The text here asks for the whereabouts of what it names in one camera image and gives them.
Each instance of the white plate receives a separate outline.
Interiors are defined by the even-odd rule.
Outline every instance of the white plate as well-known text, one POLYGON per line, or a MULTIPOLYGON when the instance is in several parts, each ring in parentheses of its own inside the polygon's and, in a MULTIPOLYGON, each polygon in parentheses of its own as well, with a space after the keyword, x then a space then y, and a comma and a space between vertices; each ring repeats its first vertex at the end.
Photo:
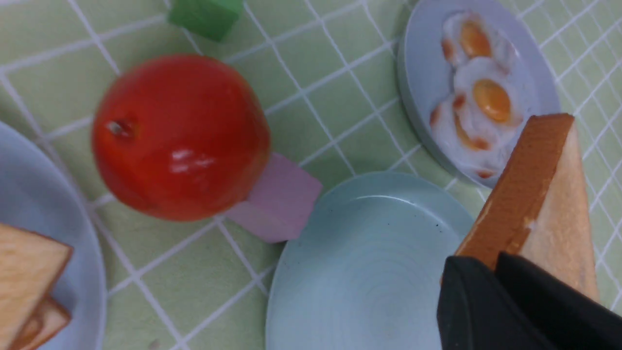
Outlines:
POLYGON ((473 179, 457 169, 430 134, 432 110, 453 92, 452 66, 441 48, 443 22, 452 14, 471 10, 509 39, 518 52, 510 82, 520 94, 524 115, 561 110, 548 65, 525 27, 495 0, 421 0, 412 12, 399 45, 397 76, 406 111, 425 147, 450 173, 494 187, 497 179, 473 179))

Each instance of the green block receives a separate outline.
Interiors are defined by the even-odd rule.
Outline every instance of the green block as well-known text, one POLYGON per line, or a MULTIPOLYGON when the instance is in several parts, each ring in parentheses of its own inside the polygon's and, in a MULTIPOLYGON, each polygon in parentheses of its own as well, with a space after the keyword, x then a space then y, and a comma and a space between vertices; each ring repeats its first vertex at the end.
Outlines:
POLYGON ((169 22, 190 32, 221 41, 238 20, 243 0, 176 0, 169 22))

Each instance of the plate of fried eggs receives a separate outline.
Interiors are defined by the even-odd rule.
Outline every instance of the plate of fried eggs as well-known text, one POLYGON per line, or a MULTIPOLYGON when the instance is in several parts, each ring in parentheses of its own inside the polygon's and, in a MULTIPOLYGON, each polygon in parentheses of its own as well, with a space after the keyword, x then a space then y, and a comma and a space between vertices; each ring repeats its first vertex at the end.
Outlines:
POLYGON ((527 119, 560 111, 538 45, 495 0, 421 0, 399 46, 397 75, 432 156, 490 188, 527 119))

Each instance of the empty plate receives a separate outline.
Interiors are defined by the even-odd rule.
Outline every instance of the empty plate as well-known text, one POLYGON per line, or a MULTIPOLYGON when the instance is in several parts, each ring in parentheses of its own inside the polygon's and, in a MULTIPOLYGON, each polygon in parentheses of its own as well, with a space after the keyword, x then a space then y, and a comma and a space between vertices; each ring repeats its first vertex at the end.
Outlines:
POLYGON ((418 177, 374 173, 341 184, 285 247, 267 350, 440 349, 441 273, 472 225, 454 198, 418 177))

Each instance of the egg white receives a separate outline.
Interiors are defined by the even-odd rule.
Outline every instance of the egg white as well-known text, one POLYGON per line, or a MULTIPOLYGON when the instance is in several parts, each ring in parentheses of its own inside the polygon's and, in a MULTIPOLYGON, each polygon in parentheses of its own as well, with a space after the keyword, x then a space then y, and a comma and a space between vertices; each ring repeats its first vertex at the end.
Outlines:
POLYGON ((452 106, 454 99, 455 95, 450 95, 439 103, 430 116, 434 141, 458 169, 472 178, 498 177, 508 162, 512 148, 475 151, 466 147, 457 135, 452 106))
POLYGON ((443 45, 449 45, 451 48, 451 54, 448 56, 446 53, 445 58, 455 68, 465 65, 469 61, 469 57, 460 45, 462 26, 467 21, 480 24, 490 43, 492 59, 497 61, 506 73, 509 73, 516 59, 516 49, 509 40, 488 25, 479 14, 471 11, 458 12, 443 23, 443 45))
POLYGON ((464 105, 459 108, 454 106, 454 109, 469 138, 484 139, 489 142, 491 148, 503 147, 512 140, 524 119, 520 98, 516 89, 508 82, 503 69, 494 60, 477 57, 460 67, 453 77, 453 89, 456 96, 466 97, 464 105), (505 123, 492 121, 477 105, 473 98, 473 87, 482 79, 496 82, 508 94, 511 103, 509 121, 505 123))

